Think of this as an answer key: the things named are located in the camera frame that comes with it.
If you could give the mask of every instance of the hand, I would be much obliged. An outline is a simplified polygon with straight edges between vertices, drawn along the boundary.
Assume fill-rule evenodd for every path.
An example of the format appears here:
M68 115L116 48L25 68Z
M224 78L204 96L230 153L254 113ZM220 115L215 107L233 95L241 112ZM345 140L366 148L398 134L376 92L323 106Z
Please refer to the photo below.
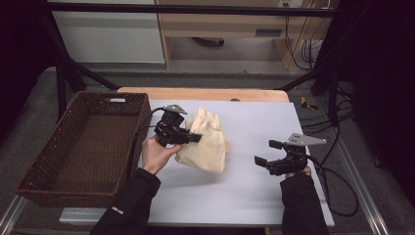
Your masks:
M302 172L305 172L306 175L311 175L311 168L308 165L306 165L305 169ZM288 173L288 174L286 174L286 178L290 178L294 175L296 175L296 174L295 173Z
M180 150L180 145L172 148L165 148L158 142L158 136L146 139L143 147L143 169L151 174L157 174L168 162L170 157Z

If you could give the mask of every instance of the wooden board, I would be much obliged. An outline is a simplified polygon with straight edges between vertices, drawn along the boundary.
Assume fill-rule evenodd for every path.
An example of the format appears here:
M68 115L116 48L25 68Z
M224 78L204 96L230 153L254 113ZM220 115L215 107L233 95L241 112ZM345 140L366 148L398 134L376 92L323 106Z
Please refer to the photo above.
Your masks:
M285 91L259 89L204 89L204 88L166 88L166 87L122 87L118 92L147 93L150 99L165 100L212 100L258 102L290 102Z

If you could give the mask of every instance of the cabinet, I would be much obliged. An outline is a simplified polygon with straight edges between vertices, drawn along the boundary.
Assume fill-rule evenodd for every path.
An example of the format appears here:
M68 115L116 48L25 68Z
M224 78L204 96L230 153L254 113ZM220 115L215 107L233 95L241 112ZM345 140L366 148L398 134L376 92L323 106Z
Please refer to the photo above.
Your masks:
M99 4L155 4L153 0L49 0ZM70 55L86 63L157 63L164 57L157 14L54 12Z
M328 0L292 0L290 2L292 7L297 8L321 9L328 5ZM280 0L156 0L156 4L275 8L281 7L282 3ZM337 1L331 1L332 8L336 5ZM168 68L176 37L268 37L274 41L284 69L289 70L293 64L293 56L300 50L302 41L323 39L330 21L327 18L306 17L159 14L161 43ZM286 45L286 22L288 22L288 36L293 55Z

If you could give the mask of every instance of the glove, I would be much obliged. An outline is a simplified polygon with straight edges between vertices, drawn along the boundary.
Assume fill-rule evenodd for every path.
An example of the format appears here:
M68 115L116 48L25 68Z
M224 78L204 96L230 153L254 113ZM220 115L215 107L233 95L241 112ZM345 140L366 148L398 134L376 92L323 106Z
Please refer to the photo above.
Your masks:
M176 161L208 172L222 173L225 169L225 140L219 116L198 108L195 118L186 119L185 126L190 133L202 134L202 138L199 143L182 145Z

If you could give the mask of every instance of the white table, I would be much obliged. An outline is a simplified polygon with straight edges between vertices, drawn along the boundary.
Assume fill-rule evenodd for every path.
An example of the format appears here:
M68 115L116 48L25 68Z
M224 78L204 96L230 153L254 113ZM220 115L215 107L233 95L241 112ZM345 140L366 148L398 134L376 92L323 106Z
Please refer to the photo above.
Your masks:
M230 153L222 174L190 168L171 159L158 174L159 193L153 200L149 224L157 226L249 226L281 224L284 206L279 183L283 176L254 164L254 156L269 161L285 158L282 150L268 147L268 140L286 141L302 133L291 103L152 100L151 108L178 104L192 118L198 107L219 115ZM162 112L153 115L152 124ZM313 179L328 226L334 220L317 175ZM64 209L60 222L93 224L105 209Z

